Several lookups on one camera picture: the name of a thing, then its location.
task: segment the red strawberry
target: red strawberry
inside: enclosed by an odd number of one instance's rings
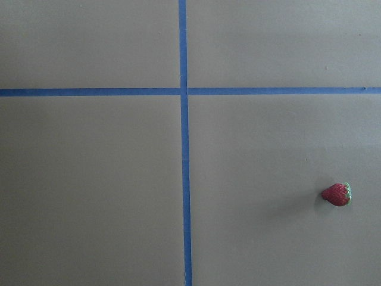
[[[351,203],[352,192],[348,183],[334,184],[321,193],[323,199],[341,207]]]

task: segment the horizontal blue tape strip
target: horizontal blue tape strip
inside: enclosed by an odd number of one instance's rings
[[[75,97],[111,95],[180,95],[180,88],[0,89],[0,97]]]
[[[381,94],[381,88],[188,88],[188,95]]]

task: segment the blue painter's tape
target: blue painter's tape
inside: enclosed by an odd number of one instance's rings
[[[180,99],[183,167],[183,227],[185,286],[192,286],[191,191],[189,183],[188,58],[186,0],[179,0]]]
[[[381,88],[188,88],[189,95],[381,94]]]
[[[112,95],[180,95],[179,88],[0,89],[0,97],[76,97]]]

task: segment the gray surface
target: gray surface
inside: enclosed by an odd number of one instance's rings
[[[179,86],[176,0],[2,0],[0,88]]]
[[[197,286],[379,285],[380,95],[192,96]],[[353,202],[320,192],[351,183]]]
[[[381,86],[381,1],[188,1],[189,86]]]
[[[179,104],[0,98],[0,285],[183,285]]]

